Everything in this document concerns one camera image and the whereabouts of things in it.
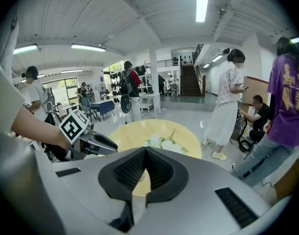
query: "woman in floral shirt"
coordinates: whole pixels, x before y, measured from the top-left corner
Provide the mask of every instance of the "woman in floral shirt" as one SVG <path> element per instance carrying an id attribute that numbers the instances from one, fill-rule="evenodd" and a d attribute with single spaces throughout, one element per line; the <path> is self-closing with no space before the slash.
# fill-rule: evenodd
<path id="1" fill-rule="evenodd" d="M 243 83 L 239 74 L 239 69 L 244 66 L 245 55 L 238 49 L 229 48 L 225 49 L 223 54 L 228 54 L 228 62 L 222 66 L 217 105 L 207 125 L 206 139 L 203 141 L 203 145 L 208 145 L 211 141 L 218 145 L 212 157 L 222 161 L 227 159 L 222 149 L 229 143 L 233 133 L 239 94 L 245 91 L 245 88 L 241 87 Z"/>

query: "yellow round table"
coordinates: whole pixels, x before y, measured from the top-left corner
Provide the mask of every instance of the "yellow round table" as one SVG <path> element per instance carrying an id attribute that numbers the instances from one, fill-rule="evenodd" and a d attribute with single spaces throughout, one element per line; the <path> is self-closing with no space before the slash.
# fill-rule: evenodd
<path id="1" fill-rule="evenodd" d="M 184 152 L 185 155 L 202 158 L 202 149 L 196 136 L 186 127 L 168 120 L 146 119 L 132 122 L 112 132 L 109 138 L 118 145 L 118 152 L 121 152 L 142 147 L 154 135 L 164 139 L 172 135 L 172 139 L 187 150 Z M 150 192 L 150 179 L 147 170 L 145 174 L 145 179 L 139 181 L 135 187 L 134 196 L 145 197 Z"/>

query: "face mask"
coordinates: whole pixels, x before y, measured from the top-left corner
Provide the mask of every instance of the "face mask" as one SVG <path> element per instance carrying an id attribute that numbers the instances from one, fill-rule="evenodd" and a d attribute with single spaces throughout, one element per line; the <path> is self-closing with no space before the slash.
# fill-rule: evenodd
<path id="1" fill-rule="evenodd" d="M 244 68 L 244 63 L 239 63 L 239 64 L 235 64 L 239 69 L 242 69 L 242 68 Z"/>

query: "white flower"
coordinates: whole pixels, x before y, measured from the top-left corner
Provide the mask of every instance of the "white flower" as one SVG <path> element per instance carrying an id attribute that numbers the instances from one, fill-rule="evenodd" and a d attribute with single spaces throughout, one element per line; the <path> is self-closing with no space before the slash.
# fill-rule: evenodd
<path id="1" fill-rule="evenodd" d="M 182 151 L 182 146 L 178 145 L 178 144 L 173 144 L 172 145 L 172 150 L 171 151 L 174 151 L 176 153 L 180 153 L 180 154 L 183 154 L 183 151 Z"/>
<path id="2" fill-rule="evenodd" d="M 160 148 L 161 138 L 155 134 L 150 139 L 150 146 L 155 148 Z"/>
<path id="3" fill-rule="evenodd" d="M 146 140 L 145 143 L 143 143 L 142 146 L 143 146 L 143 147 L 150 146 L 150 141 L 149 141 L 149 140 Z"/>
<path id="4" fill-rule="evenodd" d="M 173 142 L 171 140 L 165 140 L 161 143 L 162 149 L 169 150 L 169 151 L 172 149 L 172 145 Z"/>

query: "white skirt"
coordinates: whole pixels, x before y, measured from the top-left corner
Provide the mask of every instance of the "white skirt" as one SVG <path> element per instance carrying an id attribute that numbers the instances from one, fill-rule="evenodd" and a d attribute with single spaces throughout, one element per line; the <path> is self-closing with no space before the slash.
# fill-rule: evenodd
<path id="1" fill-rule="evenodd" d="M 232 136 L 237 117 L 237 101 L 219 104 L 207 125 L 205 136 L 217 145 L 227 145 Z"/>

